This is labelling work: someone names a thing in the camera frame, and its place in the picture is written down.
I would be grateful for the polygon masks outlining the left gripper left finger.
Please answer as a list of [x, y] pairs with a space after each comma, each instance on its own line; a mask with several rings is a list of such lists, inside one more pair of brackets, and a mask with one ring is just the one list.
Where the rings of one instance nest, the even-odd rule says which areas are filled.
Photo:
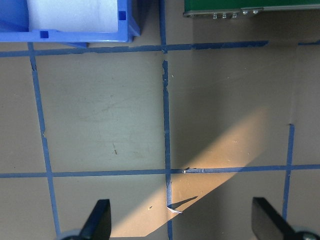
[[57, 237], [58, 240], [109, 240], [112, 231], [111, 203], [100, 199], [80, 230], [70, 230]]

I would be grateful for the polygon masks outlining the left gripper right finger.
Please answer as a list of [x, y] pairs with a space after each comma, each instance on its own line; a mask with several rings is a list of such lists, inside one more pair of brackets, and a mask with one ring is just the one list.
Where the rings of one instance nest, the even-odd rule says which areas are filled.
[[258, 240], [318, 240], [306, 230], [294, 230], [264, 197], [253, 197], [251, 229]]

